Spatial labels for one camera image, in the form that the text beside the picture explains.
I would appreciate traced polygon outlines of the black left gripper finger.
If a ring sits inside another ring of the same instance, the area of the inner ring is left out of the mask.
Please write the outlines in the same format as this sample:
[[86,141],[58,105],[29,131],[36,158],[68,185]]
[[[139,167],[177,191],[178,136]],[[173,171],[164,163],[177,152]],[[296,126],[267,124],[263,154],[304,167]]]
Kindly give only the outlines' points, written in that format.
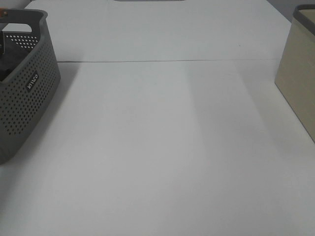
[[5,35],[3,31],[0,31],[0,55],[2,56],[5,53]]

